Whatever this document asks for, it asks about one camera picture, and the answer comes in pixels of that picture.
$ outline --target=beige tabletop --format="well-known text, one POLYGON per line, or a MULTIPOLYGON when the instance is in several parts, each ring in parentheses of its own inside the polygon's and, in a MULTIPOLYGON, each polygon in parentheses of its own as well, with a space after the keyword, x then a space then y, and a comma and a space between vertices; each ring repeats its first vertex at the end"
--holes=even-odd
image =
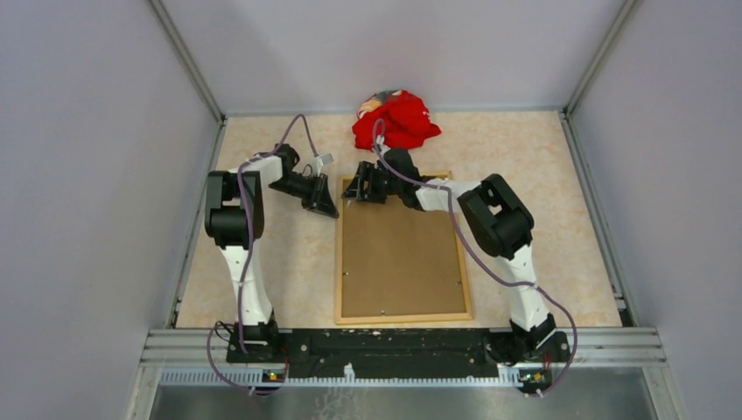
MULTIPOLYGON (((336 199, 337 177, 353 175, 373 153, 354 148, 355 115, 309 117, 319 152, 330 152, 326 167, 336 199)), ((270 151, 290 116, 229 118, 217 169, 231 169, 259 151, 270 151)), ((534 260, 540 285, 566 306, 579 326, 620 326, 613 292, 600 255, 577 175, 556 112, 457 112, 432 116, 443 134, 410 151, 421 172, 450 171, 456 180, 482 180, 501 174, 535 219, 534 260)), ((295 124, 288 143, 312 156, 304 126, 295 124)), ((335 327, 334 258, 336 220, 301 208, 300 200, 263 192, 265 231, 262 266, 266 290, 281 327, 335 327)), ((471 232, 465 228, 471 243, 471 232)), ((508 326, 508 294, 466 257, 474 320, 387 324, 377 327, 508 326)), ((500 274, 494 262, 491 267, 500 274)), ((556 322, 566 317, 550 308, 556 322)), ((201 228, 178 315, 178 327, 234 322, 235 295, 227 265, 201 228)))

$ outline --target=light wood border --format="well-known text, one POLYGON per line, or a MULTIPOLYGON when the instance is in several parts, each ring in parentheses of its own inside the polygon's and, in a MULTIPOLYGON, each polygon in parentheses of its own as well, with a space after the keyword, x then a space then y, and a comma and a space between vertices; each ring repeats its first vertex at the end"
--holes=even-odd
MULTIPOLYGON (((451 179, 449 171, 434 171, 425 175, 451 179)), ((353 176, 338 177, 338 188, 335 191, 335 202, 338 203, 340 216, 335 223, 335 324, 394 324, 404 322, 440 322, 440 321, 471 321, 474 319, 472 310, 472 296, 469 289, 469 275, 466 270, 466 257, 464 246, 459 236, 456 236, 456 250, 458 252, 458 269, 461 275, 461 291, 464 293, 465 312, 454 313, 428 313, 419 315, 392 315, 374 317, 343 317, 343 213, 345 203, 341 197, 343 193, 343 182, 352 180, 353 176)))

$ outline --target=red cloth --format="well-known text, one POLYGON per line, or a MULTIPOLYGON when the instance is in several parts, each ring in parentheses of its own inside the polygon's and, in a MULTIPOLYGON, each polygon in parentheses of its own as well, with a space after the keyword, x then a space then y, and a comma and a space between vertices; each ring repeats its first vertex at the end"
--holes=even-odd
POLYGON ((440 128, 431 123, 431 113, 423 100, 403 90, 400 94, 390 95, 379 108, 367 112, 353 125, 355 147, 371 150, 374 143, 371 130, 379 118, 387 124, 384 143, 392 148, 420 147, 426 138, 441 133, 440 128))

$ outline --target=white wall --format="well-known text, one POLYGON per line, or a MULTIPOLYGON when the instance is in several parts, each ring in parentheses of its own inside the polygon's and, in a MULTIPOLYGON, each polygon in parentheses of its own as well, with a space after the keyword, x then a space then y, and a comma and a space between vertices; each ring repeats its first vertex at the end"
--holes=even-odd
POLYGON ((564 105, 621 0, 165 0, 228 114, 564 105))
POLYGON ((0 414, 120 418, 215 124, 143 0, 0 6, 0 414))
POLYGON ((739 418, 742 2, 644 2, 577 132, 690 418, 739 418))

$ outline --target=brown board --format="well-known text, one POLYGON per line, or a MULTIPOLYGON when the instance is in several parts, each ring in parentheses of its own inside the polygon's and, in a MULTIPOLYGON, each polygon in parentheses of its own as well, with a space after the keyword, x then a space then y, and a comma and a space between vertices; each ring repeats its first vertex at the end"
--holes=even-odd
POLYGON ((464 250, 448 213, 419 212, 394 196, 385 204, 341 199, 351 179, 339 181, 336 199, 335 322, 473 319, 464 250))

